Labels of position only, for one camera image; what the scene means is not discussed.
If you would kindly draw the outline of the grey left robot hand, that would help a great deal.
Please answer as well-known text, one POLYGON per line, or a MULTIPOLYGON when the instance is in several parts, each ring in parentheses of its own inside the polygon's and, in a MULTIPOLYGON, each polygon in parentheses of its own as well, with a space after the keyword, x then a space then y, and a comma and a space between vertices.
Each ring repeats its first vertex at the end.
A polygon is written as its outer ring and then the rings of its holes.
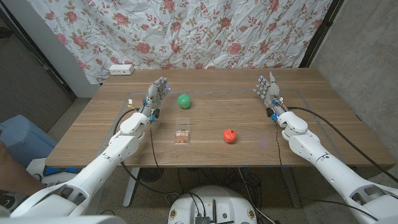
POLYGON ((139 109, 139 113, 151 118, 154 111, 159 110, 162 100, 170 91, 167 84, 167 78, 160 77, 153 84, 151 84, 143 100, 143 105, 139 109))

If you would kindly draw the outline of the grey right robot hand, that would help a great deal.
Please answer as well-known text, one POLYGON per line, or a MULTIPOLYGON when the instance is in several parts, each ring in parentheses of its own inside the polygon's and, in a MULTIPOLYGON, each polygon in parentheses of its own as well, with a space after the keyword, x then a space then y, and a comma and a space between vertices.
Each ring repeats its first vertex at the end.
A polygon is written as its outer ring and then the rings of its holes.
POLYGON ((283 106, 283 97, 280 96, 279 86, 275 82, 275 76, 272 72, 269 73, 269 79, 264 76, 258 78, 258 84, 253 89, 253 92, 264 102, 266 106, 266 114, 273 121, 287 112, 287 108, 283 106))

